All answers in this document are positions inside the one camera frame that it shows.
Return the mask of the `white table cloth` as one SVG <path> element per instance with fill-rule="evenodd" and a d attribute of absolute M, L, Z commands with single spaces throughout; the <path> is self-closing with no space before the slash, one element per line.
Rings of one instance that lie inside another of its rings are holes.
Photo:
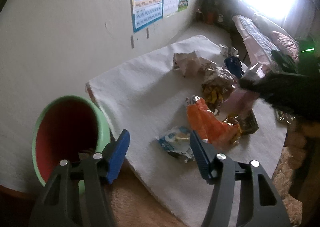
<path fill-rule="evenodd" d="M 174 70 L 175 53 L 196 51 L 219 65 L 217 44 L 193 36 L 152 51 L 91 79 L 87 89 L 118 138 L 130 133 L 127 161 L 148 191 L 187 226 L 200 226 L 213 187 L 202 179 L 195 162 L 184 163 L 157 142 L 173 127 L 188 126 L 185 100 L 202 94 L 202 76 L 184 77 Z"/>

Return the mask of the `bed with plaid blanket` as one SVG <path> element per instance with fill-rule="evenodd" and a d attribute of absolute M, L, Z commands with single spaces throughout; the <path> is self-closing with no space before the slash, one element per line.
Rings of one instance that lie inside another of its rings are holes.
<path fill-rule="evenodd" d="M 232 18 L 238 33 L 242 37 L 249 60 L 252 65 L 261 63 L 271 70 L 279 68 L 271 55 L 272 50 L 280 51 L 271 40 L 271 32 L 280 32 L 288 37 L 292 36 L 283 28 L 261 15 L 236 15 Z"/>

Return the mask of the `black garment on bed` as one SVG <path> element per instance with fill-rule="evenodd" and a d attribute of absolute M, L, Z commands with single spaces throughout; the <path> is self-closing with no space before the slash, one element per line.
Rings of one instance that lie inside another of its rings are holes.
<path fill-rule="evenodd" d="M 277 50 L 272 50 L 271 55 L 283 72 L 297 73 L 296 63 L 289 55 Z"/>

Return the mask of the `dark gold wrapper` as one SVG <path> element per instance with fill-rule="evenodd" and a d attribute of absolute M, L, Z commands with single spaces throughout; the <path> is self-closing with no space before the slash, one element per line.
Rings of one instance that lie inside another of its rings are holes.
<path fill-rule="evenodd" d="M 225 120 L 225 123 L 238 124 L 240 126 L 241 135 L 251 135 L 255 133 L 258 129 L 258 123 L 255 118 L 254 112 L 251 110 L 245 115 L 237 116 L 228 116 Z"/>

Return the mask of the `orange snack bag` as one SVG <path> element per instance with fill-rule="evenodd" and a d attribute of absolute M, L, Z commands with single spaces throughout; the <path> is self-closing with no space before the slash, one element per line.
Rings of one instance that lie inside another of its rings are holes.
<path fill-rule="evenodd" d="M 239 123 L 219 121 L 203 98 L 198 96 L 187 98 L 185 107 L 191 129 L 216 149 L 225 149 L 233 145 L 241 136 Z"/>

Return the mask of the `white printed crumpled wrapper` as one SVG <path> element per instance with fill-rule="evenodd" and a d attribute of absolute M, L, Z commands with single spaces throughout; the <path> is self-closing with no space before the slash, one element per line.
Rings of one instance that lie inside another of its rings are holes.
<path fill-rule="evenodd" d="M 224 57 L 238 57 L 239 51 L 234 47 L 228 47 L 227 45 L 220 44 L 220 54 Z"/>

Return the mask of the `green red trash bin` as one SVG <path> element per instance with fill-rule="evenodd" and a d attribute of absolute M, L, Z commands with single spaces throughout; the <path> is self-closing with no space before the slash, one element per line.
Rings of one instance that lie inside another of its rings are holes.
<path fill-rule="evenodd" d="M 73 95 L 56 98 L 34 127 L 32 160 L 37 179 L 46 185 L 61 160 L 77 167 L 80 154 L 102 152 L 110 142 L 109 124 L 95 103 Z"/>

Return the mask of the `beige crumpled paper wrapper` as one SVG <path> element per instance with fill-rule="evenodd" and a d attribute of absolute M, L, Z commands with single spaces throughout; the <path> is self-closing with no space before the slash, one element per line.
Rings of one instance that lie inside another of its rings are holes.
<path fill-rule="evenodd" d="M 174 53 L 172 69 L 179 71 L 184 77 L 190 77 L 196 76 L 198 72 L 205 72 L 211 67 L 217 67 L 216 63 L 198 54 L 197 50 L 189 53 Z"/>

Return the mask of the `dark shelf unit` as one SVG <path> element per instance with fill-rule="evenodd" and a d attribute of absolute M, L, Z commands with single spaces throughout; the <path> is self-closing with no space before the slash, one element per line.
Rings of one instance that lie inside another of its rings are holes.
<path fill-rule="evenodd" d="M 199 0 L 199 7 L 206 24 L 216 25 L 228 32 L 235 30 L 232 18 L 238 11 L 236 0 Z"/>

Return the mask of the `white blue snack wrapper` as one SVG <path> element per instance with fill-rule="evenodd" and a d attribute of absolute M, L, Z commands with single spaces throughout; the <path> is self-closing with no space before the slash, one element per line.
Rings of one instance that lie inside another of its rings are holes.
<path fill-rule="evenodd" d="M 185 126 L 173 127 L 158 137 L 157 142 L 164 151 L 179 161 L 195 161 L 190 147 L 190 130 Z"/>

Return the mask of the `yellow brown snack wrappers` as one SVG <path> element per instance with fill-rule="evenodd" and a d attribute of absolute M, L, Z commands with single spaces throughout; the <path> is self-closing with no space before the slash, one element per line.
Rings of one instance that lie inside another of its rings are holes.
<path fill-rule="evenodd" d="M 203 98 L 215 115 L 237 85 L 235 76 L 224 66 L 211 66 L 204 71 L 201 85 Z"/>

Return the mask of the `pink pillow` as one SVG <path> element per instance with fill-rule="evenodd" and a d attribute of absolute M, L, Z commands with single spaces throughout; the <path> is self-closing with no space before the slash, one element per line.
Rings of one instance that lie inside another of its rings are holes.
<path fill-rule="evenodd" d="M 283 54 L 290 56 L 295 63 L 299 61 L 299 46 L 294 39 L 280 32 L 272 31 L 271 40 Z"/>

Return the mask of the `pink silver wrapper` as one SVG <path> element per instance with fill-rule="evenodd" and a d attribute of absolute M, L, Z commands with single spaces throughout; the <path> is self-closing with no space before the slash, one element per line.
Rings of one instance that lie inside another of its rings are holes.
<path fill-rule="evenodd" d="M 238 80 L 238 85 L 230 96 L 223 101 L 221 111 L 232 117 L 247 117 L 253 108 L 254 102 L 259 98 L 259 93 L 245 89 L 242 85 L 246 83 L 249 83 L 249 85 L 258 83 L 269 71 L 270 69 L 261 63 L 256 63 L 249 67 Z"/>

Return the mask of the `dark blue snack bag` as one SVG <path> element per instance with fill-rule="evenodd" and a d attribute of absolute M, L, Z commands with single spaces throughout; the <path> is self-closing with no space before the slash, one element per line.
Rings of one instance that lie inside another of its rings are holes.
<path fill-rule="evenodd" d="M 231 74 L 240 79 L 244 75 L 244 70 L 242 69 L 241 61 L 236 56 L 227 57 L 224 60 L 225 66 L 230 71 Z"/>

